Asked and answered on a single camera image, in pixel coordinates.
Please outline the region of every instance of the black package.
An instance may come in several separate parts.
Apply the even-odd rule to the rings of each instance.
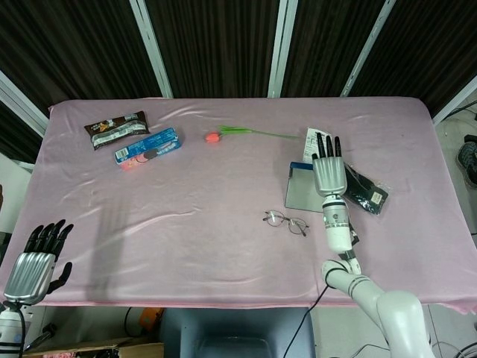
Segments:
[[[352,202],[361,205],[366,211],[379,215],[382,206],[388,198],[388,193],[346,163],[344,168],[346,169],[346,179],[348,182],[344,196]]]
[[[84,129],[91,137],[91,143],[95,150],[125,136],[150,133],[148,123],[146,122],[146,115],[143,111],[107,119],[92,125],[85,125]]]

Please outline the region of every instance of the pink tablecloth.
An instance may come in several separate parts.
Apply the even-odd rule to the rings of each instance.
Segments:
[[[92,150],[84,125],[144,110],[151,132],[173,126],[183,147],[131,172]],[[69,282],[44,303],[162,307],[305,306],[333,258],[321,214],[283,206],[303,141],[256,134],[206,144],[217,125],[305,136],[339,135],[344,159],[391,188],[381,216],[351,205],[364,273],[384,289],[462,311],[477,306],[477,250],[458,205],[435,130],[411,98],[139,99],[54,106],[28,194],[0,270],[4,285],[28,234],[75,224],[57,265]],[[296,236],[262,221],[275,209],[306,220]],[[351,304],[330,290],[324,304]]]

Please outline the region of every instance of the white robotic arm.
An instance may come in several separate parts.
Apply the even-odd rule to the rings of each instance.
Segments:
[[[328,260],[321,274],[330,288],[349,295],[381,329],[389,345],[391,358],[435,358],[424,321],[422,304],[410,292],[384,292],[369,277],[361,275],[351,235],[348,207],[341,197],[347,188],[339,138],[335,155],[331,138],[326,152],[317,135],[319,157],[313,154],[313,172],[318,194],[325,198],[323,220],[328,246],[340,260]]]

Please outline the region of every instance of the floor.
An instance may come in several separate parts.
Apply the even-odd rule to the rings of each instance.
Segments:
[[[463,104],[476,99],[477,93],[474,93]],[[470,111],[462,111],[440,123],[436,131],[469,229],[472,233],[477,233],[477,190],[465,185],[462,173],[455,163],[457,151],[464,143],[464,135],[477,135],[475,115]],[[31,341],[40,333],[41,328],[50,322],[55,323],[59,330],[57,335],[45,344],[47,346],[125,335],[125,307],[32,307],[29,310],[27,319],[32,323],[27,341]],[[444,342],[434,346],[436,357],[452,358],[457,353],[452,346],[463,348],[477,342],[476,316],[461,315],[438,305],[424,306],[423,310],[432,344],[437,341]],[[140,308],[134,308],[128,317],[128,327],[132,333],[139,331],[137,322],[140,312]],[[317,358],[354,357],[353,354],[364,345],[386,346],[379,329],[358,308],[319,307],[312,311],[312,321]],[[358,357],[389,357],[389,352],[367,346]]]

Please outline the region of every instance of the dark curtain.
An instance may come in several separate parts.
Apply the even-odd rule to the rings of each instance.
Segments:
[[[339,96],[383,4],[300,0],[282,96]]]
[[[35,163],[42,138],[0,102],[0,152],[12,160]]]
[[[477,75],[477,1],[399,0],[350,95],[420,98],[437,114]]]
[[[128,0],[0,1],[0,69],[48,115],[67,99],[160,96]]]
[[[266,97],[278,3],[148,0],[174,97]]]

